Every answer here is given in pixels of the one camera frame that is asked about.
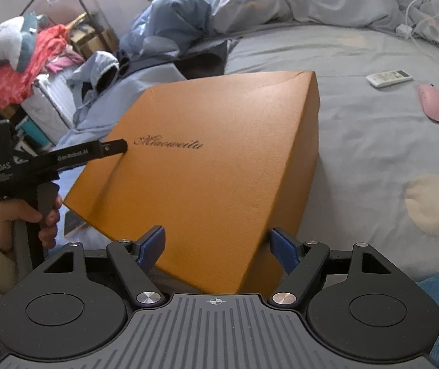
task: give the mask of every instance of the orange box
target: orange box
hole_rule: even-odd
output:
[[[166,231],[156,266],[211,294],[261,293],[282,268],[268,231],[296,234],[318,156],[313,72],[248,73],[148,89],[65,204],[113,240]]]

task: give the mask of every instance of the crosshair logo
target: crosshair logo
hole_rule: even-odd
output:
[[[212,300],[209,301],[211,304],[213,305],[220,305],[222,304],[224,301],[221,298],[213,298]]]

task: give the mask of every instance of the clothing pile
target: clothing pile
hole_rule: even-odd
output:
[[[68,33],[64,25],[41,31],[29,65],[22,73],[7,64],[0,66],[0,110],[10,104],[21,104],[30,97],[33,81],[40,73],[57,73],[83,62],[83,58],[68,46]]]

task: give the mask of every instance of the box lid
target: box lid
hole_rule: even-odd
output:
[[[313,72],[152,87],[108,136],[128,152],[90,162],[65,204],[113,240],[164,226],[161,270],[234,293],[266,240],[311,87]]]

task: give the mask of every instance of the charger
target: charger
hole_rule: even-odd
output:
[[[403,37],[404,39],[410,39],[412,37],[413,29],[409,25],[402,23],[397,26],[395,32],[399,37]]]

